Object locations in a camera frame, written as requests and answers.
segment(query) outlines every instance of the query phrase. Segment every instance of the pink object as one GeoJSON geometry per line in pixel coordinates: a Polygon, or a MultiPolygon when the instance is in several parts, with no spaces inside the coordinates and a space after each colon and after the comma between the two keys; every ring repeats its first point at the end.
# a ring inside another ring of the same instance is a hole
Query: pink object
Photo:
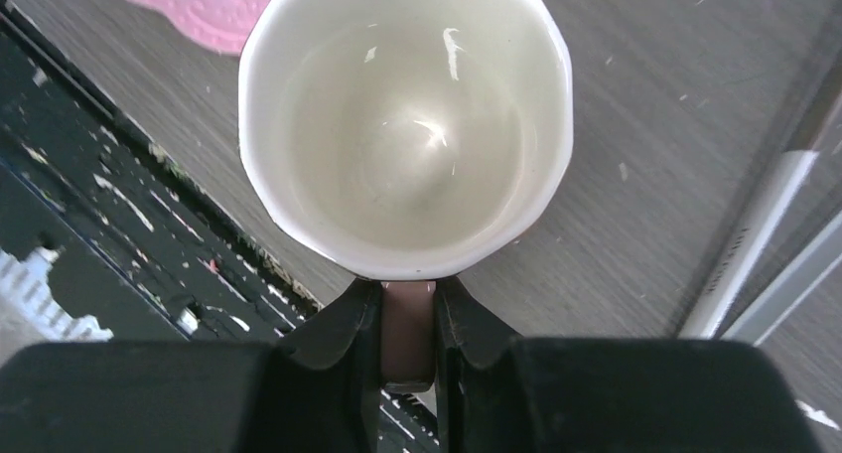
{"type": "Polygon", "coordinates": [[[129,0],[163,13],[202,46],[239,54],[269,0],[129,0]]]}

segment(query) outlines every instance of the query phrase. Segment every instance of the pink scalloped edge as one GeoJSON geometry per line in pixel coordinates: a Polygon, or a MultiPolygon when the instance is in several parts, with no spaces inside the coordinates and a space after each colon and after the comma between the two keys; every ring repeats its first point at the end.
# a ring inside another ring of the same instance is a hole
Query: pink scalloped edge
{"type": "Polygon", "coordinates": [[[212,51],[239,54],[269,0],[128,0],[164,14],[185,36],[212,51]]]}

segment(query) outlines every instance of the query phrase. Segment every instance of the wooden surface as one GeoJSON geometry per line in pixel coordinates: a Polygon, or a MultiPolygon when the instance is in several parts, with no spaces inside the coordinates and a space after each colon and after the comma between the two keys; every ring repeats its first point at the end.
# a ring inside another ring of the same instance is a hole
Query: wooden surface
{"type": "MultiPolygon", "coordinates": [[[[245,178],[235,58],[121,0],[11,1],[295,280],[337,296],[351,277],[281,233],[245,178]]],[[[674,333],[735,201],[786,135],[781,106],[821,56],[812,41],[835,1],[545,0],[573,59],[573,162],[542,220],[463,274],[474,295],[526,334],[674,333]]],[[[747,296],[828,203],[839,139],[747,296]]],[[[842,421],[842,274],[825,284],[766,349],[804,401],[842,421]]],[[[842,434],[817,431],[842,450],[842,434]]]]}

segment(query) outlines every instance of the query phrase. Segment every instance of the white toothed edge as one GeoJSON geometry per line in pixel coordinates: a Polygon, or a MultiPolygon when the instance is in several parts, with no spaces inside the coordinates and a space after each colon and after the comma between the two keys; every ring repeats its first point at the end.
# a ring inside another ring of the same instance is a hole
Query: white toothed edge
{"type": "Polygon", "coordinates": [[[24,262],[0,249],[0,297],[17,309],[49,341],[107,341],[110,329],[101,329],[96,318],[74,319],[53,299],[47,274],[59,257],[57,251],[38,247],[24,262]]]}

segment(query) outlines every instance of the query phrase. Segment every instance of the table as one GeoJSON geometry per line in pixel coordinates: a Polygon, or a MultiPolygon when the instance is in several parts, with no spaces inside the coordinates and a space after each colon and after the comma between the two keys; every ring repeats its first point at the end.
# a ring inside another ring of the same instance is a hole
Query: table
{"type": "MultiPolygon", "coordinates": [[[[351,276],[280,232],[245,178],[236,58],[122,0],[11,1],[300,289],[336,298],[351,276]]],[[[545,0],[573,59],[573,162],[541,221],[462,275],[474,295],[524,334],[672,335],[738,201],[785,138],[781,106],[807,76],[799,68],[817,56],[811,42],[835,1],[545,0]]],[[[741,305],[827,206],[837,141],[741,305]]],[[[837,272],[765,344],[797,395],[837,421],[840,286],[837,272]]],[[[842,433],[816,431],[842,449],[842,433]]]]}

